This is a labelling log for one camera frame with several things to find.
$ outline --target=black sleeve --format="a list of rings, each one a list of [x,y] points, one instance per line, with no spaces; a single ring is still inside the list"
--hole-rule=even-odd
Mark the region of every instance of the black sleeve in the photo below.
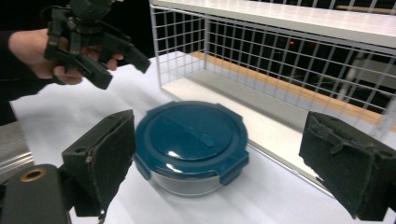
[[[37,94],[52,79],[41,79],[8,49],[14,31],[0,31],[0,101],[12,101],[25,95]]]

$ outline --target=white table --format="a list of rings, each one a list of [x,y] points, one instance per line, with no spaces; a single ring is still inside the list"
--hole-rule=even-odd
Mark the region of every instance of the white table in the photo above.
[[[60,166],[61,153],[105,116],[133,109],[135,125],[172,101],[160,91],[155,62],[145,75],[120,67],[106,91],[83,81],[50,85],[12,103],[35,163]],[[250,163],[229,186],[200,198],[178,198],[150,185],[134,165],[109,207],[106,223],[377,223],[353,220],[344,207],[301,178],[249,148]],[[76,217],[73,223],[97,223]],[[389,210],[384,223],[393,223]]]

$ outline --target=wooden slat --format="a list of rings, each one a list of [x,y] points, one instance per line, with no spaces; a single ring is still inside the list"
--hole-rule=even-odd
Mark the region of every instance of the wooden slat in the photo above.
[[[196,57],[198,59],[204,60],[205,55],[202,52],[193,52],[191,56]],[[268,85],[272,85],[276,88],[280,88],[281,90],[287,91],[289,93],[293,93],[297,96],[304,97],[305,99],[315,102],[319,105],[325,105],[332,109],[333,111],[341,112],[343,114],[346,114],[352,118],[356,119],[361,119],[364,120],[367,123],[377,125],[381,119],[382,115],[375,113],[373,111],[355,106],[355,105],[350,105],[346,102],[333,99],[331,97],[328,97],[326,95],[319,94],[317,92],[311,91],[304,89],[302,87],[290,84],[289,82],[279,80],[274,77],[267,76],[263,73],[259,73],[257,71],[248,69],[246,67],[242,67],[240,65],[234,64],[234,63],[229,63],[226,62],[222,59],[207,55],[206,59],[209,63],[213,63],[217,66],[223,67],[225,69],[229,69],[231,71],[235,71],[241,75],[247,76],[254,78],[255,80],[258,80],[260,82],[264,82]],[[396,126],[392,128],[393,132],[396,132]]]

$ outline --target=white surface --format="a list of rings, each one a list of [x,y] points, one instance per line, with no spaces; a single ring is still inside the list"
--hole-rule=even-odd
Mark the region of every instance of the white surface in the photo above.
[[[248,0],[152,0],[152,4],[396,48],[396,17],[390,15]]]
[[[88,81],[51,85],[13,106],[36,164],[60,166],[61,152],[105,116],[132,108],[137,124],[147,110],[171,100],[160,92],[153,64],[145,75],[130,65],[119,68],[107,91]],[[133,165],[109,207],[106,223],[361,223],[335,199],[256,151],[249,153],[250,164],[231,185],[192,199],[151,186]],[[96,223],[93,217],[72,218],[75,224]],[[389,210],[384,223],[395,218]]]

